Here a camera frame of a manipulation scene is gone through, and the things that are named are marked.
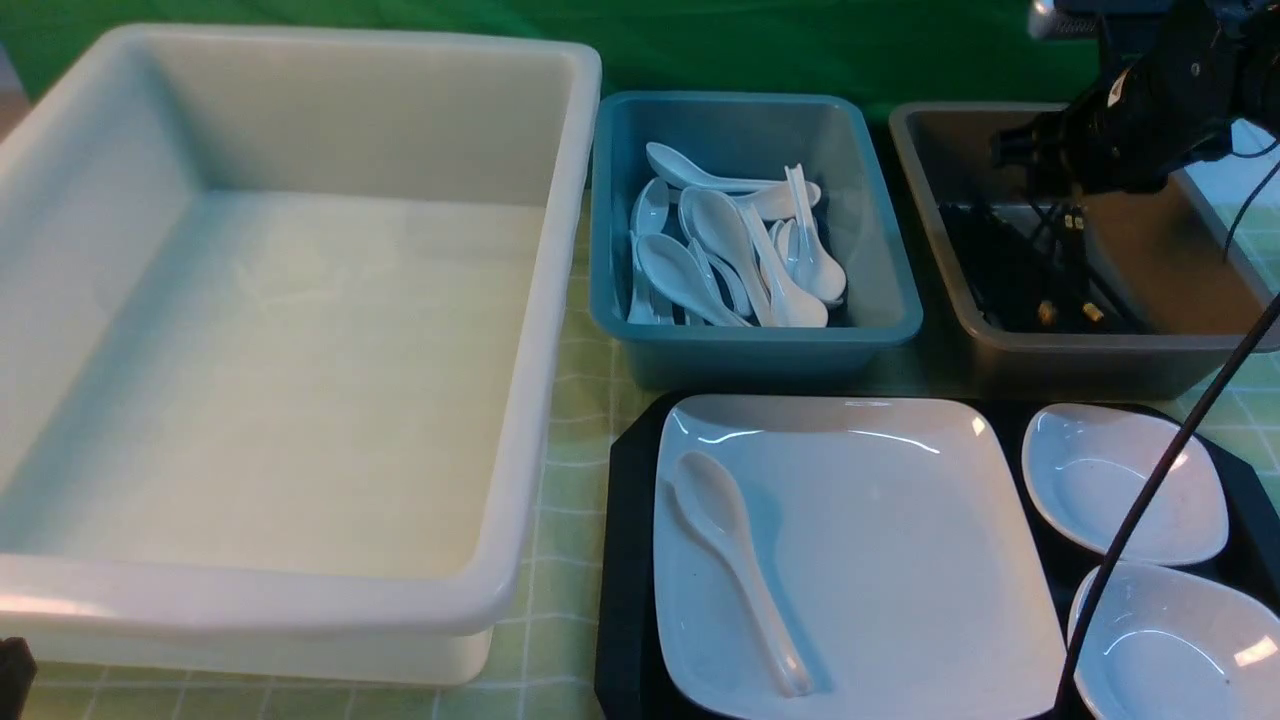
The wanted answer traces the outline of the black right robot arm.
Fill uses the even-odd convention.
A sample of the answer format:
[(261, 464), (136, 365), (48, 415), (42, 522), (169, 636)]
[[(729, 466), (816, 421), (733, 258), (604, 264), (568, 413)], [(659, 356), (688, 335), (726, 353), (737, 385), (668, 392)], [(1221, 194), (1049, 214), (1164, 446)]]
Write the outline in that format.
[(989, 141), (993, 168), (1051, 193), (1156, 193), (1233, 150), (1247, 120), (1277, 132), (1277, 4), (1166, 1), (1098, 10), (1100, 74), (1065, 108)]

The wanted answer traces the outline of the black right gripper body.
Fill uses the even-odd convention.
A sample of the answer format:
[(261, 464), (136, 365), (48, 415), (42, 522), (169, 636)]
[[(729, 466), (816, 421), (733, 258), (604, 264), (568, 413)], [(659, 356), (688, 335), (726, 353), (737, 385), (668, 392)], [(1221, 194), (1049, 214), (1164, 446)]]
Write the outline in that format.
[(1155, 193), (1229, 151), (1235, 90), (1233, 65), (1135, 60), (1064, 109), (992, 135), (989, 161), (1053, 193)]

